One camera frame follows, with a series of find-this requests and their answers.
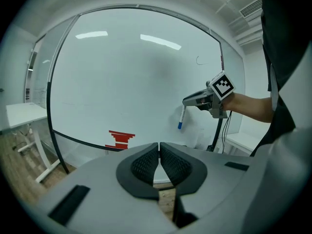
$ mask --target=white desk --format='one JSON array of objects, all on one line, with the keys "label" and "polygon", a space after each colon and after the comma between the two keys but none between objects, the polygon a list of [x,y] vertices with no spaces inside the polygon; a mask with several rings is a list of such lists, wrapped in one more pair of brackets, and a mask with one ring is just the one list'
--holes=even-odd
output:
[{"label": "white desk", "polygon": [[256,146],[259,144],[260,139],[240,132],[227,135],[226,142],[247,154],[251,154]]},{"label": "white desk", "polygon": [[36,144],[40,157],[47,168],[38,178],[36,178],[36,182],[39,183],[45,177],[47,177],[47,175],[51,171],[53,171],[53,169],[56,168],[56,166],[59,164],[59,159],[55,161],[53,164],[49,162],[43,150],[38,130],[36,127],[36,121],[47,118],[47,111],[44,108],[30,102],[30,103],[7,105],[6,113],[8,117],[9,126],[11,129],[31,123],[35,141],[29,142],[28,138],[25,137],[27,145],[18,149],[18,152],[22,152],[23,150]]}]

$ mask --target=desk leg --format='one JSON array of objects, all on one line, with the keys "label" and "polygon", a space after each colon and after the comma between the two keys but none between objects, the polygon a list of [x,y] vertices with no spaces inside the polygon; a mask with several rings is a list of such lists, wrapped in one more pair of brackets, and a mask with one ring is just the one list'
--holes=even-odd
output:
[{"label": "desk leg", "polygon": [[33,141],[33,142],[30,142],[29,139],[27,138],[27,136],[24,136],[24,140],[25,140],[25,142],[26,142],[26,146],[23,146],[23,147],[19,148],[19,149],[18,149],[18,152],[19,152],[19,153],[22,152],[22,151],[24,151],[24,150],[26,150],[27,148],[29,148],[29,147],[31,147],[32,145],[35,144],[34,141]]},{"label": "desk leg", "polygon": [[51,167],[51,164],[50,164],[50,161],[47,158],[47,155],[44,152],[44,149],[43,149],[41,141],[40,141],[39,133],[38,133],[36,127],[33,128],[33,134],[34,134],[35,142],[36,142],[37,149],[38,149],[38,152],[40,154],[40,157],[41,157],[44,165],[46,166],[46,168],[49,169]]},{"label": "desk leg", "polygon": [[34,138],[35,138],[35,142],[36,142],[38,152],[40,154],[40,157],[41,157],[44,165],[47,168],[39,177],[36,178],[36,182],[40,183],[45,177],[47,177],[49,175],[50,172],[52,172],[57,167],[57,165],[59,164],[59,159],[51,165],[51,163],[48,160],[47,155],[45,154],[44,149],[42,147],[36,124],[33,123],[32,126],[33,126],[32,129],[33,129],[33,134],[34,134]]}]

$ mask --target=person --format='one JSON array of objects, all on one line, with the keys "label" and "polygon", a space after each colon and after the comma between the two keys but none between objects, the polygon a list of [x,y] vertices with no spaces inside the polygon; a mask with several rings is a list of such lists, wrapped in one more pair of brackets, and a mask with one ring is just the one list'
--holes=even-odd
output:
[{"label": "person", "polygon": [[258,147],[273,143],[282,134],[295,128],[293,119],[278,91],[283,87],[303,57],[311,40],[309,15],[305,5],[309,0],[262,0],[263,51],[267,64],[269,98],[251,98],[232,93],[223,101],[231,110],[258,121],[271,123]]}]

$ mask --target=wooden floor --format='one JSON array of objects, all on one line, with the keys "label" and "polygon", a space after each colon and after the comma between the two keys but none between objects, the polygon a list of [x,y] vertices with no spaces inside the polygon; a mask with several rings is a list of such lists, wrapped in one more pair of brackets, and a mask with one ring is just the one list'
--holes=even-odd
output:
[{"label": "wooden floor", "polygon": [[[65,178],[66,173],[62,166],[58,165],[41,183],[35,182],[35,179],[45,170],[45,166],[36,145],[18,153],[18,149],[25,145],[23,141],[20,131],[16,131],[16,135],[8,133],[0,136],[0,165],[16,196],[25,202],[35,204],[50,188]],[[48,151],[46,154],[51,163],[57,160],[51,152]],[[75,170],[73,166],[66,165],[70,172]],[[159,207],[172,220],[176,190],[172,189],[172,184],[155,184],[154,187],[170,188],[170,190],[159,191]]]}]

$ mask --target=whiteboard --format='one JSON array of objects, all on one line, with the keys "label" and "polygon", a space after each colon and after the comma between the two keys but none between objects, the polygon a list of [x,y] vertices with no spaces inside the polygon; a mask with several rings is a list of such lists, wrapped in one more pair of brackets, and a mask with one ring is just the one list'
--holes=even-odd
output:
[{"label": "whiteboard", "polygon": [[166,14],[110,9],[80,16],[51,81],[52,128],[92,145],[115,146],[109,131],[132,134],[127,147],[213,141],[218,120],[182,99],[221,71],[221,50],[206,32]]}]

